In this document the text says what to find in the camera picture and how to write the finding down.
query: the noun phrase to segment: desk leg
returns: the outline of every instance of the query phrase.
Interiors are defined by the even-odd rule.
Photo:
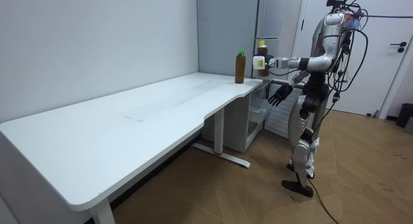
[[[115,224],[115,219],[107,198],[91,208],[90,211],[95,224]]]
[[[218,157],[227,159],[229,161],[232,161],[234,163],[237,163],[243,167],[249,168],[250,163],[243,160],[239,159],[234,156],[230,156],[228,154],[223,153],[224,149],[224,113],[225,113],[225,108],[222,108],[218,110],[214,115],[215,115],[215,130],[214,130],[214,149],[212,150],[209,147],[206,147],[204,145],[201,145],[199,143],[194,143],[192,144],[193,147],[198,148],[200,150],[204,150],[208,153],[215,154]]]

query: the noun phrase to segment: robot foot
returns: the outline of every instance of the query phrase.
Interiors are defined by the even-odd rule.
[[[307,186],[306,188],[303,188],[301,186],[300,182],[297,181],[282,181],[281,182],[282,186],[288,190],[291,190],[292,192],[297,192],[301,195],[304,195],[306,197],[312,198],[314,195],[312,191],[312,187]]]
[[[287,168],[288,168],[288,169],[290,169],[291,171],[295,172],[295,170],[294,170],[294,166],[292,166],[292,164],[291,164],[291,163],[287,164]],[[315,176],[316,176],[316,173],[313,173],[313,175],[312,175],[312,176],[307,175],[307,179],[314,179],[314,177],[315,177]]]

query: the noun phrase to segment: desk foot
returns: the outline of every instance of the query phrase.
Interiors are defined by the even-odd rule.
[[[213,154],[213,155],[215,155],[215,156],[218,156],[218,157],[227,159],[227,160],[229,160],[229,161],[232,161],[232,162],[234,162],[234,163],[237,163],[237,164],[241,165],[242,167],[249,168],[249,167],[251,166],[251,164],[250,164],[249,162],[245,161],[244,159],[239,159],[239,158],[237,158],[237,157],[230,156],[230,155],[225,154],[225,153],[222,153],[222,154],[220,154],[220,155],[219,155],[219,154],[216,154],[213,149],[211,149],[211,148],[209,148],[209,147],[206,147],[206,146],[204,146],[204,145],[201,145],[201,144],[199,144],[199,143],[194,143],[194,144],[192,144],[192,146],[195,147],[195,148],[198,148],[199,150],[206,151],[206,152],[211,153],[211,154]]]
[[[107,198],[92,207],[90,211],[95,224],[115,224],[115,219]]]

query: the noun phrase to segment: humanoid robot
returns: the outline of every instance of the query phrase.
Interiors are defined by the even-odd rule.
[[[290,95],[294,86],[310,76],[303,88],[303,94],[291,111],[288,123],[292,156],[287,167],[296,173],[297,181],[284,180],[281,183],[285,188],[307,197],[313,196],[312,188],[307,186],[307,179],[314,177],[313,154],[319,145],[319,139],[313,139],[314,131],[306,127],[308,117],[324,100],[328,99],[330,94],[326,75],[337,70],[341,56],[348,53],[350,37],[353,34],[352,31],[347,31],[348,11],[344,11],[342,5],[327,3],[327,6],[333,6],[333,9],[320,21],[314,32],[310,58],[254,56],[253,59],[256,70],[269,68],[299,70],[288,84],[283,85],[270,97],[268,102],[273,106],[278,106]],[[335,93],[333,100],[338,99],[339,93]]]

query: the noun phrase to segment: brown bottle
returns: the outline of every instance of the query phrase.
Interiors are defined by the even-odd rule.
[[[244,50],[239,50],[237,55],[237,61],[235,65],[235,83],[244,83],[245,73],[245,55]]]
[[[257,48],[257,54],[258,54],[259,56],[267,57],[267,55],[268,55],[268,47],[265,45],[265,41],[264,41],[264,40],[261,40],[261,41],[259,42],[259,46],[258,46],[258,48]],[[265,70],[259,70],[258,73],[259,73],[259,76],[261,76],[261,77],[267,77],[267,76],[270,75],[270,72],[268,72],[268,69],[267,69],[267,68],[265,68]]]

